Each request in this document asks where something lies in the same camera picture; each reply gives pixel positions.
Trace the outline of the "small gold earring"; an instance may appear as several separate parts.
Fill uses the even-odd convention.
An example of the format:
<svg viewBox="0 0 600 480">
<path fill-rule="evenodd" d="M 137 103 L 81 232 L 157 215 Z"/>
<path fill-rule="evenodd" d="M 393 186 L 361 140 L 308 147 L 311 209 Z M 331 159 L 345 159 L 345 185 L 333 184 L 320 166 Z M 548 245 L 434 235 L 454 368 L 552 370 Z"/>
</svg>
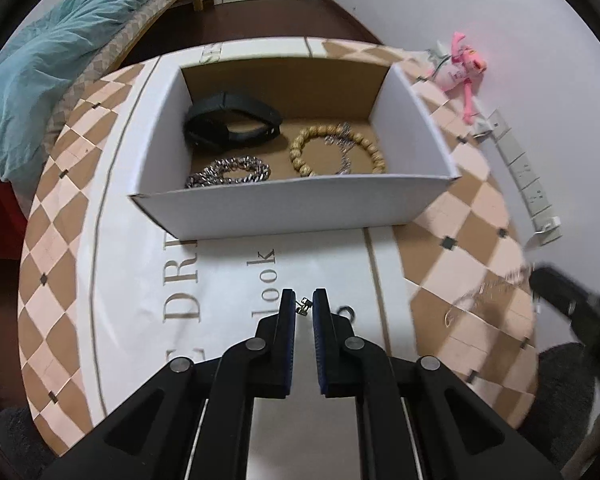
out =
<svg viewBox="0 0 600 480">
<path fill-rule="evenodd" d="M 296 313 L 301 316 L 308 316 L 313 307 L 313 302 L 309 298 L 303 297 L 296 302 Z"/>
</svg>

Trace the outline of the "pink panther plush toy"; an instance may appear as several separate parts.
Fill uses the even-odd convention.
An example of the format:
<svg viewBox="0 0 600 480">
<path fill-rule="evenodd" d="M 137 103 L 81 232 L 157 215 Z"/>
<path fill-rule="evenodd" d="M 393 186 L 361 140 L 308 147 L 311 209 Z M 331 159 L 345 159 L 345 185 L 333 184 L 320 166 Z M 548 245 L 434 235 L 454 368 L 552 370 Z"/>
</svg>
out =
<svg viewBox="0 0 600 480">
<path fill-rule="evenodd" d="M 450 92 L 460 87 L 463 90 L 463 120 L 472 125 L 477 112 L 474 107 L 474 82 L 481 78 L 488 68 L 481 54 L 465 41 L 466 35 L 454 32 L 451 41 L 451 52 L 437 62 L 429 74 L 429 78 L 443 92 Z"/>
</svg>

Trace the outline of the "white cardboard box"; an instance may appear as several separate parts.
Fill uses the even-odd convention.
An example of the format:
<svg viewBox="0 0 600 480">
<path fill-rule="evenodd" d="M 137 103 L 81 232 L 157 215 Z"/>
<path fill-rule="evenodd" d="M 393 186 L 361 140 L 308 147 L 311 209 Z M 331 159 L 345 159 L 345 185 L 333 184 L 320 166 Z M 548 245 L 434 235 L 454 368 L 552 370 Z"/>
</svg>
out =
<svg viewBox="0 0 600 480">
<path fill-rule="evenodd" d="M 257 150 L 271 177 L 260 183 L 188 188 L 204 159 L 185 139 L 189 107 L 218 92 L 250 96 L 279 111 L 282 135 Z M 387 170 L 363 154 L 338 174 L 332 148 L 313 144 L 309 178 L 286 145 L 309 124 L 348 122 L 375 144 Z M 160 58 L 148 76 L 128 133 L 140 152 L 131 200 L 179 240 L 393 226 L 415 219 L 458 178 L 442 133 L 396 66 L 334 58 L 246 58 L 194 65 Z"/>
</svg>

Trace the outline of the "black wristband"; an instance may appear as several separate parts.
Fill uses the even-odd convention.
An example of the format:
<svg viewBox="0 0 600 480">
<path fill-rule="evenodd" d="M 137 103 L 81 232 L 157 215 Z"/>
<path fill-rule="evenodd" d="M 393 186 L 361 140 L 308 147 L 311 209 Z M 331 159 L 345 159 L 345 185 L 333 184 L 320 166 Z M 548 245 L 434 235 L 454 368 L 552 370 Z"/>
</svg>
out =
<svg viewBox="0 0 600 480">
<path fill-rule="evenodd" d="M 185 139 L 201 153 L 256 148 L 280 135 L 279 111 L 251 96 L 221 91 L 199 99 L 184 119 Z"/>
</svg>

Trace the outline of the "white power strip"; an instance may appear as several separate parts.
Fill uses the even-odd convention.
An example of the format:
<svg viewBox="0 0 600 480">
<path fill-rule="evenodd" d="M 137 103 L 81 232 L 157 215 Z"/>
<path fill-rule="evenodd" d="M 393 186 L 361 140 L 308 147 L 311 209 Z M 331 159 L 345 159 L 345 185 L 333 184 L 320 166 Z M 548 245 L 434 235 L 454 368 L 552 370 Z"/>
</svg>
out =
<svg viewBox="0 0 600 480">
<path fill-rule="evenodd" d="M 474 139 L 494 170 L 505 203 L 513 207 L 514 227 L 524 248 L 539 248 L 562 237 L 562 222 L 554 209 L 531 160 L 513 128 L 496 108 L 479 116 Z"/>
</svg>

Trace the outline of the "bed mattress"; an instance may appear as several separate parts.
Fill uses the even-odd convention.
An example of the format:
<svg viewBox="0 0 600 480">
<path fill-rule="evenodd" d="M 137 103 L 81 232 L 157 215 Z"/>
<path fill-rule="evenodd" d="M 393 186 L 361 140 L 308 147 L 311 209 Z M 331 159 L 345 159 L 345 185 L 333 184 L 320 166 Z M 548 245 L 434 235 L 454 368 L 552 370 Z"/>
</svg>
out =
<svg viewBox="0 0 600 480">
<path fill-rule="evenodd" d="M 201 9 L 202 0 L 183 1 L 191 1 Z M 114 72 L 155 20 L 177 2 L 178 0 L 146 0 L 130 14 L 114 35 L 108 37 L 54 107 L 44 136 L 47 151 L 55 144 L 76 103 L 84 96 L 85 89 L 94 81 Z"/>
</svg>

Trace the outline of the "teal blanket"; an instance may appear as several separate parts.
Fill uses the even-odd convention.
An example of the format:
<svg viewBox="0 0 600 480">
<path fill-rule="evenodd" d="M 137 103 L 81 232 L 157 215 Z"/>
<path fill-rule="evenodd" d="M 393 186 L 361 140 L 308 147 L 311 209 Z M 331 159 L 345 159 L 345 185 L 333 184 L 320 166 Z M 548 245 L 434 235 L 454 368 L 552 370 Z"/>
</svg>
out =
<svg viewBox="0 0 600 480">
<path fill-rule="evenodd" d="M 0 52 L 0 180 L 34 192 L 84 86 L 102 76 L 102 58 L 148 3 L 168 0 L 61 0 L 12 36 Z"/>
</svg>

